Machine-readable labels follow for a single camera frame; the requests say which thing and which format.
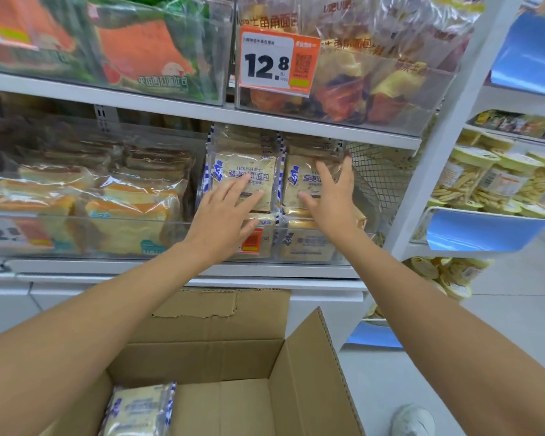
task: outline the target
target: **shoe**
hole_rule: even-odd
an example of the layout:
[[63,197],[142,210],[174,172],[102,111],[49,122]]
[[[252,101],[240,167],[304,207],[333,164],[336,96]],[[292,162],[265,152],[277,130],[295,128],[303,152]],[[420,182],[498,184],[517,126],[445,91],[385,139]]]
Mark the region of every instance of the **shoe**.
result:
[[389,433],[390,436],[434,436],[436,422],[425,408],[407,404],[394,413]]

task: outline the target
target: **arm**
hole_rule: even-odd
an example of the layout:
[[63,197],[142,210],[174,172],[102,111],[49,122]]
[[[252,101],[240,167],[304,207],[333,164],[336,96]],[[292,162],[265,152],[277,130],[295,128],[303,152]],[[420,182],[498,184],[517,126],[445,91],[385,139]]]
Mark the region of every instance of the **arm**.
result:
[[545,368],[356,228],[349,158],[338,183],[324,164],[317,167],[322,198],[300,197],[463,430],[472,436],[545,436]]
[[0,434],[34,436],[109,365],[137,325],[254,230],[250,175],[208,192],[185,240],[153,260],[0,334]]

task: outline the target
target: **cardboard box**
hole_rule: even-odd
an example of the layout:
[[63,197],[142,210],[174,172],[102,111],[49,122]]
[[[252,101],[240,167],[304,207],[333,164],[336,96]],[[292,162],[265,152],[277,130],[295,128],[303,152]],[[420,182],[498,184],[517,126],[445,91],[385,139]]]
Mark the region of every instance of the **cardboard box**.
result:
[[321,309],[284,339],[290,292],[181,290],[48,436],[96,436],[114,385],[177,381],[173,436],[364,435]]

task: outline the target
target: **floor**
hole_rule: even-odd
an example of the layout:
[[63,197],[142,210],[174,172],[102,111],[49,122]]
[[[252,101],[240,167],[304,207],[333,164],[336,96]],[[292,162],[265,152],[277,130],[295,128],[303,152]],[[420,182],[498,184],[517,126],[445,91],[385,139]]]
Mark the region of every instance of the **floor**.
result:
[[[545,241],[503,257],[472,285],[463,305],[545,366]],[[341,366],[368,436],[386,436],[402,404],[418,403],[436,419],[436,434],[464,432],[406,353],[346,345]]]

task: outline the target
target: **qr code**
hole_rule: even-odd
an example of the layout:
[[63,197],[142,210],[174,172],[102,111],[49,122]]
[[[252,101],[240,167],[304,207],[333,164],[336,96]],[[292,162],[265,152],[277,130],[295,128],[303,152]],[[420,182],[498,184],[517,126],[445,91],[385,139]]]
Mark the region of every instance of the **qr code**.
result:
[[311,67],[311,55],[296,55],[295,58],[295,76],[299,78],[308,78]]

